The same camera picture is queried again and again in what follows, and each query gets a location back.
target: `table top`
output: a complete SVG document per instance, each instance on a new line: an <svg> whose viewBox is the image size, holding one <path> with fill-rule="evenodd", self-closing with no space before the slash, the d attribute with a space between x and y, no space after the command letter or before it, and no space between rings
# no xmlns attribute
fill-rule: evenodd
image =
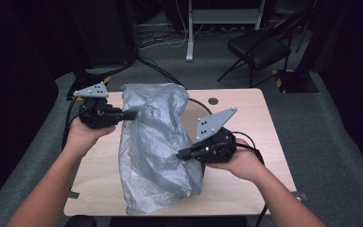
<svg viewBox="0 0 363 227"><path fill-rule="evenodd" d="M229 131L241 131L249 135L261 151L267 168L290 191L296 191L261 90L187 92L191 98L205 104L213 114L235 106L236 114L224 127ZM110 93L108 103L122 107L121 94ZM216 105L208 103L212 97L218 100ZM79 196L77 199L68 199L64 208L66 215L127 215L118 168L121 125L120 123L112 134L100 138L83 158L72 187L72 191L79 193ZM206 167L200 195L184 198L168 208L144 216L257 215L261 213L263 206L264 200L253 183L238 179L229 171Z"/></svg>

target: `gray plastic bag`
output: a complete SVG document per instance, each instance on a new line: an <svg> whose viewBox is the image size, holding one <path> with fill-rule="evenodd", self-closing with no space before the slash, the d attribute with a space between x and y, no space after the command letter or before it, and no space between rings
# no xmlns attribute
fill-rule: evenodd
<svg viewBox="0 0 363 227"><path fill-rule="evenodd" d="M124 121L119 150L120 179L128 215L166 208L181 198L201 192L201 164L176 157L193 142L180 116L188 101L176 84L127 84L123 110L137 111L133 121Z"/></svg>

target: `forearm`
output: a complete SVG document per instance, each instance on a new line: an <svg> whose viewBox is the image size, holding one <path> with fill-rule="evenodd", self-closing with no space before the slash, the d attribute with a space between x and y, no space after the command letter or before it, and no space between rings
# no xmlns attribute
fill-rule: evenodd
<svg viewBox="0 0 363 227"><path fill-rule="evenodd" d="M277 226L324 226L269 170L263 168L258 176L253 182Z"/></svg>
<svg viewBox="0 0 363 227"><path fill-rule="evenodd" d="M8 226L59 226L81 158L65 149L10 219Z"/></svg>

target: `gray carpet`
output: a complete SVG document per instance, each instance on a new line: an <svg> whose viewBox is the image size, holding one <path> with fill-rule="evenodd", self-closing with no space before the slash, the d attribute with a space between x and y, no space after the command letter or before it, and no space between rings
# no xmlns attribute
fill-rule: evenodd
<svg viewBox="0 0 363 227"><path fill-rule="evenodd" d="M140 55L155 61L187 89L246 88L247 67L235 70L220 83L216 82L216 78L235 60L227 50L226 42L236 35L237 32L208 34L196 41L193 62L185 61L186 43L179 48L168 44L152 46L141 50ZM297 37L293 42L294 50ZM291 55L289 68L298 65L303 52L304 48L301 53ZM280 62L255 72L256 79L270 76L272 69L282 68L282 65ZM297 189L308 197L305 205L327 226L363 226L363 157L344 130L337 108L319 75L311 73L311 77L320 89L319 93L280 94L273 79L258 88L264 93ZM65 96L73 81L72 74L57 79L60 94L55 107L2 188L0 226L6 224L60 153L61 133L69 104ZM121 91L121 86L127 83L163 82L167 80L160 73L136 61L127 70L112 76L108 90ZM62 225L67 219L63 217ZM100 227L109 225L109 218L97 217L97 220ZM256 217L248 217L248 220L252 226ZM263 226L273 225L271 217L266 217Z"/></svg>

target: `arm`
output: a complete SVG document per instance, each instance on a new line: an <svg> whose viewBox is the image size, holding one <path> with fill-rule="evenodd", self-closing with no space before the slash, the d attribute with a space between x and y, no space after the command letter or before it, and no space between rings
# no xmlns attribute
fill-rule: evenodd
<svg viewBox="0 0 363 227"><path fill-rule="evenodd" d="M81 159L99 137L112 131L114 126L91 130L78 118L73 120L62 153L10 218L8 226L59 226Z"/></svg>
<svg viewBox="0 0 363 227"><path fill-rule="evenodd" d="M237 142L247 144L241 139ZM277 226L324 226L249 150L239 148L229 163L208 166L229 170L234 176L253 182Z"/></svg>

